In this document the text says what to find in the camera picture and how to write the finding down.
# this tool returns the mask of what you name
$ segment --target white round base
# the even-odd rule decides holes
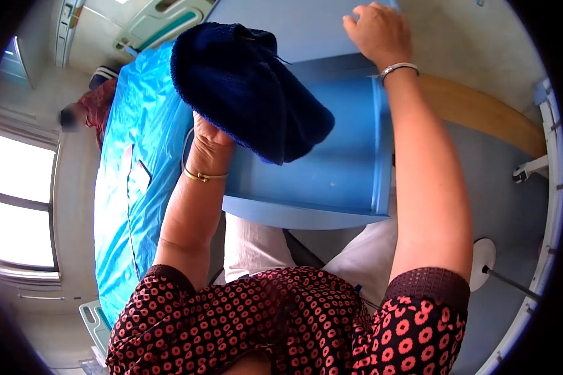
[[[496,263],[496,246],[489,238],[481,238],[473,244],[473,265],[469,288],[472,292],[481,288],[488,280],[488,274],[481,272],[484,266],[493,269]]]

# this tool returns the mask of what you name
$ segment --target red shirt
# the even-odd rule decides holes
[[[465,333],[469,286],[420,268],[397,276],[373,319],[354,287],[311,267],[195,290],[152,266],[117,319],[112,375],[220,374],[252,350],[273,374],[446,375]]]
[[[117,88],[117,79],[110,79],[91,90],[77,101],[88,111],[86,126],[96,129],[96,138],[102,140],[109,120],[110,107],[113,104],[114,92]]]

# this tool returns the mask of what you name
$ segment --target woman's left hand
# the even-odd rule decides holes
[[[207,146],[233,147],[233,140],[227,134],[217,129],[196,111],[194,111],[194,133],[195,138]]]

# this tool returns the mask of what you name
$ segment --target blue plastic sheet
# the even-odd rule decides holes
[[[94,247],[100,304],[111,326],[138,283],[134,260],[140,277],[152,265],[167,202],[181,174],[185,134],[193,124],[191,110],[173,88],[171,49],[166,42],[121,69],[104,135]],[[146,194],[128,178],[123,156],[130,145],[133,168],[142,161],[152,176]]]

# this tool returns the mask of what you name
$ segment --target floor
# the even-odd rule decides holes
[[[495,270],[524,285],[537,263],[548,206],[548,183],[533,175],[523,184],[511,180],[513,169],[530,160],[519,149],[483,132],[446,124],[456,145],[474,225],[474,239],[490,238],[496,244]],[[329,262],[363,228],[330,231],[292,230],[307,248]],[[210,277],[223,264],[225,220],[222,218],[211,244]],[[509,328],[523,296],[510,286],[490,279],[472,293],[467,334],[453,374],[473,374],[487,360]]]

